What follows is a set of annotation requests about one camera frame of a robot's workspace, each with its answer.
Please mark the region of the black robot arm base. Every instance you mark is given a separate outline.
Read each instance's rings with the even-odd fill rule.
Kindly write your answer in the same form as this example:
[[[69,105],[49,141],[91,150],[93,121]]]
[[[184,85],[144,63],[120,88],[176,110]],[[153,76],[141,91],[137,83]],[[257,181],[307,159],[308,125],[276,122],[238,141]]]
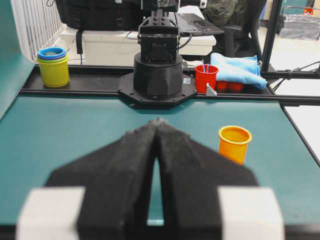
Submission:
[[[120,78],[120,95],[144,106],[171,107],[197,94],[193,79],[184,83],[180,29],[169,18],[179,7],[178,0],[141,1],[151,16],[138,27],[140,52],[134,56],[133,72]]]

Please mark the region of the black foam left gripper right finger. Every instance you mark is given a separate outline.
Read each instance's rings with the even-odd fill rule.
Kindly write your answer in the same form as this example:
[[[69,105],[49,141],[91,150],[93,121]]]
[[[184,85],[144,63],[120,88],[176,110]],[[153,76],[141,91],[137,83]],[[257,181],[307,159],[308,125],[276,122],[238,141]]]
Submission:
[[[161,123],[156,128],[164,223],[178,240],[283,240],[274,191],[232,162]]]

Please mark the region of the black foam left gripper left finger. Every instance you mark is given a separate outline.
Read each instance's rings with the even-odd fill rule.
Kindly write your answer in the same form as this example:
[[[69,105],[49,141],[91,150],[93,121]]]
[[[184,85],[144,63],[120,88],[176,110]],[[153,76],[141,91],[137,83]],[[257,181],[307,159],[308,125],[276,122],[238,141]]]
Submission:
[[[18,240],[125,240],[144,226],[152,182],[149,123],[54,169],[33,188],[16,224]]]

